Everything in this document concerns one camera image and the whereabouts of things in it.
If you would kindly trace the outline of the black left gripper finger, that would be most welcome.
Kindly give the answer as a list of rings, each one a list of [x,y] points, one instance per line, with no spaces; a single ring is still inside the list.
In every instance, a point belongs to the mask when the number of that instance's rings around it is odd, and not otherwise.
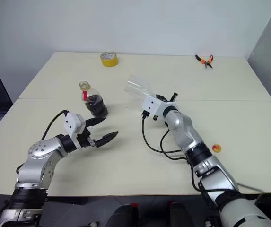
[[[92,126],[98,125],[105,119],[106,117],[94,117],[94,118],[87,119],[85,120],[86,127],[92,127]]]
[[[99,140],[95,140],[95,146],[97,148],[109,143],[111,140],[113,140],[116,136],[117,136],[118,132],[111,132],[105,136],[103,136],[101,139]]]

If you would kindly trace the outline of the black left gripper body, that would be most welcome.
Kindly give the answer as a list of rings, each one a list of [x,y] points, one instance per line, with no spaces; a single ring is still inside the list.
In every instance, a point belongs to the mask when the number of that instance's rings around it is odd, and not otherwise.
[[[81,148],[86,147],[96,147],[96,141],[90,137],[91,133],[87,129],[87,127],[84,128],[82,133],[77,134],[77,141],[80,144]]]

